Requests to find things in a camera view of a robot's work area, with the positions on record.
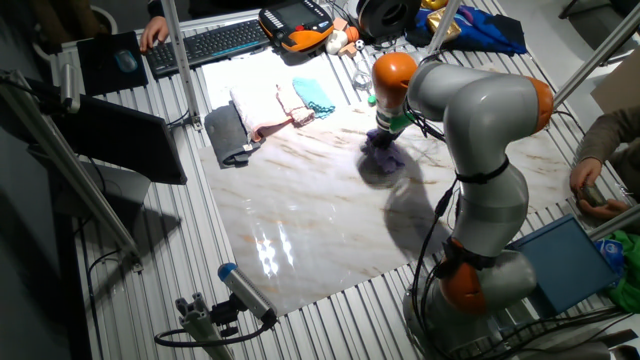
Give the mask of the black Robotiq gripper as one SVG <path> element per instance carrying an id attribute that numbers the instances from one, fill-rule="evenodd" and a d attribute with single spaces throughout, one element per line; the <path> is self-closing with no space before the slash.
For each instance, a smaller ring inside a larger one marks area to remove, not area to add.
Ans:
<path id="1" fill-rule="evenodd" d="M 394 149 L 394 141 L 400 136 L 399 133 L 392 133 L 388 130 L 380 127 L 371 131 L 371 136 L 368 137 L 368 144 L 370 148 L 381 148 L 385 151 L 391 151 Z"/>

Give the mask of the bare right hand, dark sleeve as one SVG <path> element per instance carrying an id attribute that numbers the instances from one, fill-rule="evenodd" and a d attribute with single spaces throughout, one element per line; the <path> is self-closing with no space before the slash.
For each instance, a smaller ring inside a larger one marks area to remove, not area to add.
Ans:
<path id="1" fill-rule="evenodd" d="M 163 16 L 153 17 L 140 37 L 140 52 L 146 54 L 156 43 L 164 43 L 169 36 L 167 21 Z"/>

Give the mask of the bare right hand, khaki sleeve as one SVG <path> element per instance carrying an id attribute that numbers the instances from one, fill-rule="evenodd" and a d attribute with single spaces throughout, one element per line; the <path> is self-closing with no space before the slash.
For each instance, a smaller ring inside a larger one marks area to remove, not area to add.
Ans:
<path id="1" fill-rule="evenodd" d="M 576 195 L 584 185 L 594 185 L 602 170 L 602 162 L 588 157 L 579 161 L 570 174 L 570 188 Z"/>

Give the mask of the bare left hand, khaki sleeve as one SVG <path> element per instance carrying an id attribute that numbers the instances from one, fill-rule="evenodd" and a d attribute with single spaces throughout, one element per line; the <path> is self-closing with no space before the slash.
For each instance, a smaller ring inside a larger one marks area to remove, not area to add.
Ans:
<path id="1" fill-rule="evenodd" d="M 591 206 L 586 200 L 580 200 L 578 206 L 586 215 L 605 221 L 621 215 L 630 208 L 626 203 L 613 199 L 608 200 L 605 205 L 598 207 Z"/>

